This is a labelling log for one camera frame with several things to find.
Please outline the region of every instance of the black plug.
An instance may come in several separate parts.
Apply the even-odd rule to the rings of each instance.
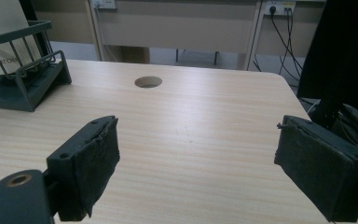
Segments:
[[[270,7],[269,8],[269,13],[271,14],[271,16],[273,16],[276,12],[277,8],[276,7]]]

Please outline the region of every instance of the wooden table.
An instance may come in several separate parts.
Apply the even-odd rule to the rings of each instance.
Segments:
[[[34,113],[0,109],[0,179],[44,171],[87,122],[116,115],[121,161],[83,223],[326,223],[273,163],[285,114],[307,118],[266,73],[69,61],[73,84]],[[138,77],[162,79],[156,88]]]

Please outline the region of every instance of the table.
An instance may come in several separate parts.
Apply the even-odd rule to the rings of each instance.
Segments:
[[[121,161],[82,223],[326,223],[273,164],[276,124],[306,112],[273,74],[68,61],[34,113],[0,109],[0,179],[44,171],[87,122],[118,117]],[[156,88],[138,77],[162,79]]]

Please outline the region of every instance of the chair leg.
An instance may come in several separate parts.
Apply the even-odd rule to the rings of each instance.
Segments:
[[[214,62],[213,62],[213,65],[216,65],[216,60],[217,60],[217,54],[219,53],[219,51],[216,51],[214,53]]]

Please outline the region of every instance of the white electrical outlet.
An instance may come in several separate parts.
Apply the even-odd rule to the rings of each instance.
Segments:
[[[116,0],[92,0],[94,8],[117,9]]]
[[[271,15],[269,9],[271,7],[275,7],[275,13],[274,16],[287,16],[288,15],[288,10],[290,8],[290,10],[292,10],[292,14],[295,12],[295,6],[296,6],[296,2],[285,2],[285,1],[267,1],[266,4],[266,10],[264,12],[265,15]]]

